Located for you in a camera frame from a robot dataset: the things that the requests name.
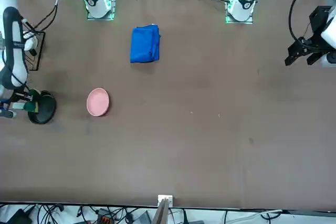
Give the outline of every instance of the floor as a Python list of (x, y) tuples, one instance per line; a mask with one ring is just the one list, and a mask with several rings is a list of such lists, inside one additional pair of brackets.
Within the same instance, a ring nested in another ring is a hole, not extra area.
[[(12, 205), (12, 206), (5, 206), (2, 209), (0, 209), (0, 221), (6, 222), (10, 219), (10, 217), (18, 210), (18, 209), (29, 209), (31, 206), (27, 205)], [(39, 205), (34, 208), (34, 210), (30, 214), (30, 218), (32, 219), (33, 224), (37, 223), (37, 212), (39, 209)], [(103, 208), (107, 210), (106, 207), (94, 207), (94, 209), (100, 209)], [(83, 222), (83, 216), (77, 216), (78, 213), (78, 206), (66, 206), (63, 212), (59, 212), (59, 210), (56, 210), (53, 214), (54, 219), (59, 224), (74, 224), (74, 223), (81, 223), (85, 224)], [(119, 209), (118, 207), (110, 207), (110, 211), (115, 211)], [(134, 224), (142, 224), (137, 219), (145, 212), (148, 211), (149, 217), (151, 220), (153, 220), (153, 217), (155, 215), (156, 209), (151, 208), (140, 208), (133, 212), (133, 219), (135, 220)], [(43, 210), (43, 208), (40, 211), (39, 220), (41, 222), (44, 214), (46, 212)], [(171, 213), (168, 216), (167, 224), (178, 224), (183, 223), (184, 217), (183, 217), (183, 211), (181, 209), (171, 209)], [(189, 223), (192, 223), (194, 221), (202, 221), (198, 222), (198, 224), (224, 224), (224, 215), (226, 211), (222, 210), (196, 210), (196, 209), (187, 209), (186, 215)], [(246, 223), (253, 223), (253, 224), (267, 224), (267, 221), (261, 218), (261, 216), (256, 216), (250, 221), (237, 221), (240, 218), (246, 218), (254, 215), (254, 212), (236, 212), (234, 210), (229, 211), (226, 217), (227, 224), (232, 223), (233, 220), (235, 220), (236, 223), (246, 224)], [(84, 207), (83, 208), (83, 215), (86, 221), (95, 221), (97, 219), (97, 215), (89, 208)], [(124, 215), (122, 212), (119, 212), (116, 215), (116, 218), (123, 217)], [(305, 224), (334, 224), (336, 221), (336, 217), (320, 217), (320, 216), (307, 216), (307, 215), (289, 215), (289, 214), (282, 214), (278, 218), (271, 221), (271, 223), (276, 224), (298, 224), (298, 223), (305, 223)]]

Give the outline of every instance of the blue cloth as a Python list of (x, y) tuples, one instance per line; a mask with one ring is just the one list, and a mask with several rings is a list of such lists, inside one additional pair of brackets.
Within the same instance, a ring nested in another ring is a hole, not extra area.
[(136, 27), (131, 39), (131, 63), (145, 63), (158, 60), (160, 34), (157, 25)]

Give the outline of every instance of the white cable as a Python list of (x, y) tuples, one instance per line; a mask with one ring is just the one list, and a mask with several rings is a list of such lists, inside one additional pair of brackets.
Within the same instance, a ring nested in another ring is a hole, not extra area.
[(58, 5), (58, 0), (56, 0), (55, 5)]
[(236, 223), (236, 222), (241, 222), (241, 221), (246, 221), (246, 220), (252, 220), (254, 218), (256, 218), (257, 216), (260, 216), (260, 215), (266, 215), (266, 214), (278, 214), (278, 213), (281, 213), (282, 210), (281, 209), (278, 209), (278, 210), (271, 210), (271, 211), (265, 211), (265, 212), (258, 212), (254, 215), (250, 215), (248, 217), (243, 217), (243, 218), (240, 218), (240, 219), (235, 219), (235, 220), (229, 220), (226, 222), (226, 224), (232, 224), (232, 223)]

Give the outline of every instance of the pink plate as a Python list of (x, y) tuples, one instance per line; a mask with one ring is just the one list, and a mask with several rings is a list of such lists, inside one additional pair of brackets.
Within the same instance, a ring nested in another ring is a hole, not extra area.
[(97, 88), (91, 91), (86, 101), (86, 108), (93, 116), (104, 115), (109, 108), (109, 95), (105, 89)]

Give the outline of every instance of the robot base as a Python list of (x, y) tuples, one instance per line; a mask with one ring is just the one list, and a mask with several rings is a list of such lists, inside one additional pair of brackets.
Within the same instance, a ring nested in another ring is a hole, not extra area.
[(252, 9), (252, 11), (251, 11), (251, 15), (250, 15), (250, 17), (247, 19), (247, 20), (245, 20), (245, 21), (237, 21), (237, 20), (235, 20), (233, 17), (232, 17), (232, 15), (229, 13), (229, 9), (231, 8), (231, 3), (232, 3), (232, 1), (233, 0), (229, 0), (230, 1), (230, 3), (225, 3), (225, 23), (228, 23), (228, 24), (231, 24), (231, 23), (240, 23), (240, 24), (253, 24), (253, 9)]
[(115, 11), (116, 11), (116, 0), (107, 0), (107, 5), (109, 7), (111, 7), (111, 10), (106, 13), (105, 16), (101, 17), (101, 18), (94, 18), (90, 15), (89, 11), (88, 11), (88, 4), (86, 3), (86, 1), (84, 1), (85, 6), (86, 6), (86, 10), (88, 11), (88, 16), (87, 19), (88, 20), (114, 20), (114, 15), (115, 15)]
[(56, 99), (48, 91), (42, 91), (38, 101), (38, 113), (28, 112), (29, 120), (35, 124), (46, 124), (55, 115), (57, 108)]

